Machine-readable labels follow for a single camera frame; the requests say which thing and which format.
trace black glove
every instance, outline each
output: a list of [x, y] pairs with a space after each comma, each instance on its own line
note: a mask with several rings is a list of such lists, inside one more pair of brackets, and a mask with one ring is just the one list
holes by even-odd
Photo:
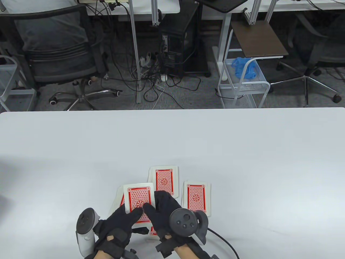
[[[166, 191], [155, 191], [155, 201], [156, 208], [145, 203], [143, 209], [162, 242], [156, 246], [156, 249], [162, 253], [163, 258], [171, 255], [176, 247], [187, 244], [198, 258], [210, 259], [210, 256], [201, 249], [193, 238], [182, 237], [172, 231], [169, 218], [176, 209], [181, 208], [180, 204]], [[166, 239], [165, 235], [171, 235], [171, 238]]]
[[174, 210], [181, 208], [181, 206], [166, 191], [155, 191], [155, 201], [156, 208], [149, 203], [145, 203], [143, 209], [151, 220], [157, 235], [162, 239], [166, 234], [172, 234], [169, 226], [169, 217]]
[[[99, 237], [95, 249], [120, 259], [132, 235], [132, 226], [141, 216], [142, 208], [135, 208], [126, 214], [125, 205], [122, 205], [108, 219], [100, 220], [93, 228]], [[107, 236], [114, 236], [114, 239], [108, 241]]]

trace playing card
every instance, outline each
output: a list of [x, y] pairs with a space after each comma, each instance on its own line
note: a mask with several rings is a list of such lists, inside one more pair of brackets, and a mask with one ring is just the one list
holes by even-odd
[[155, 191], [166, 191], [174, 198], [179, 196], [177, 166], [152, 166], [150, 168], [150, 177]]
[[[153, 207], [156, 206], [152, 183], [127, 184], [123, 186], [123, 190], [125, 194], [124, 199], [126, 213], [130, 213], [135, 208], [142, 207], [147, 202]], [[152, 224], [150, 219], [145, 213], [143, 213], [132, 228], [148, 227], [150, 229], [151, 226]]]
[[115, 199], [110, 207], [109, 216], [114, 213], [114, 211], [125, 203], [124, 188], [121, 185], [117, 188]]
[[157, 233], [153, 227], [150, 228], [149, 238], [159, 240], [159, 236], [157, 235]]
[[184, 182], [182, 207], [192, 211], [202, 210], [211, 216], [210, 185], [202, 182]]

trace chair armrest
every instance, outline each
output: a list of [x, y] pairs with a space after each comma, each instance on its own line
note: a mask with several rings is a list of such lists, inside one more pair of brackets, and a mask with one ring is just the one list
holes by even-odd
[[317, 32], [314, 27], [310, 24], [310, 22], [305, 18], [305, 16], [302, 13], [296, 13], [295, 14], [297, 19], [303, 24], [303, 26], [313, 35], [321, 37], [321, 38], [328, 38], [325, 35], [322, 35], [321, 33]]

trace white desk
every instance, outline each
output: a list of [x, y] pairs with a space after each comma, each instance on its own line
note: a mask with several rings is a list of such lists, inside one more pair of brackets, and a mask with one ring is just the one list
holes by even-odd
[[[90, 6], [96, 7], [95, 0], [79, 0], [80, 3], [87, 3]], [[151, 14], [151, 0], [133, 0], [133, 10], [135, 15], [147, 15]], [[127, 7], [129, 10], [128, 3], [122, 3], [124, 6]], [[157, 0], [158, 9], [161, 10], [162, 13], [179, 13], [180, 12], [180, 4], [178, 0]], [[104, 8], [102, 3], [97, 4], [97, 10], [101, 11]], [[88, 9], [89, 15], [94, 15], [90, 9]], [[116, 7], [113, 11], [111, 11], [112, 15], [127, 15], [126, 10], [122, 7]]]
[[[0, 258], [81, 258], [81, 211], [106, 217], [162, 164], [212, 184], [209, 226], [241, 259], [345, 258], [344, 131], [344, 108], [2, 113]], [[161, 259], [143, 238], [129, 247]]]
[[[345, 0], [337, 0], [338, 2], [345, 3]], [[324, 10], [333, 10], [333, 9], [345, 9], [345, 5], [340, 3], [333, 2], [332, 0], [312, 0], [312, 2], [324, 9]], [[239, 7], [235, 8], [231, 12], [227, 14], [222, 14], [223, 17], [223, 24], [221, 28], [221, 34], [219, 39], [219, 44], [217, 46], [213, 46], [213, 54], [215, 57], [215, 61], [217, 63], [218, 72], [221, 73], [221, 69], [223, 67], [223, 60], [224, 60], [224, 53], [227, 46], [227, 37], [229, 34], [229, 26], [231, 20], [231, 13], [239, 13], [242, 12], [244, 8], [248, 8], [248, 11], [252, 10], [254, 0], [248, 0], [244, 4], [240, 5]], [[259, 12], [267, 12], [271, 0], [262, 0]], [[305, 10], [316, 10], [312, 7], [307, 1], [292, 1], [292, 0], [278, 0], [274, 11], [305, 11]], [[216, 13], [220, 14], [219, 12], [212, 10], [213, 15], [211, 17], [216, 18]]]

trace wrist strap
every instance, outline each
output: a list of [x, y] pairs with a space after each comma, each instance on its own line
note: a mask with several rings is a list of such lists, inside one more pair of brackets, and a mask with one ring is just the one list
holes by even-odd
[[203, 249], [201, 249], [200, 245], [193, 239], [192, 242], [187, 243], [187, 246], [193, 251], [193, 253], [199, 259], [210, 259], [211, 257], [206, 253]]
[[104, 253], [111, 255], [112, 258], [121, 258], [124, 253], [124, 248], [117, 246], [111, 241], [104, 240], [99, 246], [96, 247], [96, 250], [102, 250]]
[[170, 239], [161, 238], [162, 243], [156, 246], [157, 252], [161, 252], [163, 258], [168, 257], [172, 254], [172, 251], [176, 247], [183, 246], [187, 244], [187, 246], [192, 250], [192, 252], [199, 258], [199, 259], [210, 259], [211, 257], [206, 253], [203, 249], [201, 249], [200, 245], [193, 239], [193, 238], [182, 238], [182, 237], [172, 237]]

